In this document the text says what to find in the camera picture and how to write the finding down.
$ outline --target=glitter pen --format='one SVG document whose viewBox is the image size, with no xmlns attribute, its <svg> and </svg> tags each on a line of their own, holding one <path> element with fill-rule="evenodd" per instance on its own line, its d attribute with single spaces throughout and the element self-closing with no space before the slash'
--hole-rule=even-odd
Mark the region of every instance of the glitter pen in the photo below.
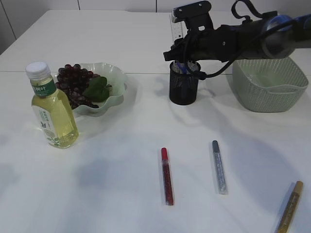
<svg viewBox="0 0 311 233">
<path fill-rule="evenodd" d="M 167 156 L 166 148 L 161 149 L 161 155 L 162 155 L 162 171 L 163 171 L 163 182 L 165 191 L 165 203 L 166 205 L 174 205 L 173 189 L 170 174 L 170 163 L 169 158 Z"/>
<path fill-rule="evenodd" d="M 290 223 L 293 219 L 293 216 L 295 214 L 295 209 L 298 205 L 300 196 L 301 196 L 301 192 L 302 192 L 302 188 L 303 188 L 303 183 L 301 181 L 297 181 L 295 188 L 290 196 L 290 199 L 288 200 L 288 203 L 286 205 L 286 208 L 284 210 L 282 219 L 280 221 L 280 224 L 277 228 L 277 233 L 286 233 Z"/>
<path fill-rule="evenodd" d="M 217 141 L 213 141 L 212 145 L 213 145 L 214 163 L 218 183 L 218 191 L 219 194 L 226 195 L 228 194 L 228 188 L 225 182 L 225 172 L 222 157 L 220 155 L 219 145 Z"/>
</svg>

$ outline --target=white bottle cap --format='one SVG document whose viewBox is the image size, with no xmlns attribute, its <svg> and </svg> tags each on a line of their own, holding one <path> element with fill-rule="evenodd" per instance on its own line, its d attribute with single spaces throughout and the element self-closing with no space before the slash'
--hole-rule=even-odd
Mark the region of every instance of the white bottle cap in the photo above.
<svg viewBox="0 0 311 233">
<path fill-rule="evenodd" d="M 51 71 L 45 62 L 33 62 L 26 67 L 26 73 L 31 80 L 42 80 L 50 77 Z"/>
</svg>

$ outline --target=basket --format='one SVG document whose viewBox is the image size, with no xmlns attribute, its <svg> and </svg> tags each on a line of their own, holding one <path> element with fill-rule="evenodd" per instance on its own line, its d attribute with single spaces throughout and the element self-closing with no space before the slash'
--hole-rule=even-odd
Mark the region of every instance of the basket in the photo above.
<svg viewBox="0 0 311 233">
<path fill-rule="evenodd" d="M 169 97 L 173 103 L 178 105 L 189 105 L 195 102 L 198 92 L 199 80 L 187 72 L 180 69 L 183 64 L 172 62 L 170 64 L 170 93 Z M 197 62 L 188 62 L 190 70 L 200 70 L 201 66 Z"/>
<path fill-rule="evenodd" d="M 242 104 L 262 113 L 285 112 L 299 100 L 309 82 L 291 59 L 239 60 L 233 85 Z"/>
</svg>

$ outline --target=green leaf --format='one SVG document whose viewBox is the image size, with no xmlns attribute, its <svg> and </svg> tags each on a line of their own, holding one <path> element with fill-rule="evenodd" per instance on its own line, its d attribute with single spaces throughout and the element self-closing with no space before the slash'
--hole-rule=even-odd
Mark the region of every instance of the green leaf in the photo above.
<svg viewBox="0 0 311 233">
<path fill-rule="evenodd" d="M 83 92 L 93 102 L 103 102 L 109 97 L 107 78 L 97 77 L 89 82 L 89 87 Z"/>
</svg>

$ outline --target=white wall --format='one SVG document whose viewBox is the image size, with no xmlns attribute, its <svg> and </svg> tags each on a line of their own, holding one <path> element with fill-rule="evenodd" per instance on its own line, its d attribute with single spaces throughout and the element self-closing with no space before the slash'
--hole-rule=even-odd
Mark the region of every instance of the white wall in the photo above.
<svg viewBox="0 0 311 233">
<path fill-rule="evenodd" d="M 171 12 L 173 8 L 196 0 L 0 0 L 15 36 L 20 37 L 48 10 L 126 10 L 135 12 Z M 235 0 L 209 0 L 213 11 L 230 11 Z M 261 12 L 278 10 L 292 17 L 311 13 L 311 0 L 252 0 Z M 245 11 L 243 3 L 237 10 Z M 0 5 L 0 54 L 15 38 Z"/>
<path fill-rule="evenodd" d="M 79 10 L 77 0 L 1 0 L 16 37 L 50 9 Z"/>
<path fill-rule="evenodd" d="M 156 0 L 79 0 L 81 10 L 156 12 Z"/>
<path fill-rule="evenodd" d="M 193 3 L 193 0 L 157 0 L 158 12 L 171 12 L 173 8 Z M 209 0 L 212 11 L 230 11 L 235 0 Z M 292 17 L 311 13 L 311 0 L 251 0 L 260 12 L 278 10 Z M 237 4 L 238 11 L 248 11 L 244 3 Z"/>
<path fill-rule="evenodd" d="M 4 9 L 0 4 L 0 54 L 15 41 L 14 34 Z"/>
</svg>

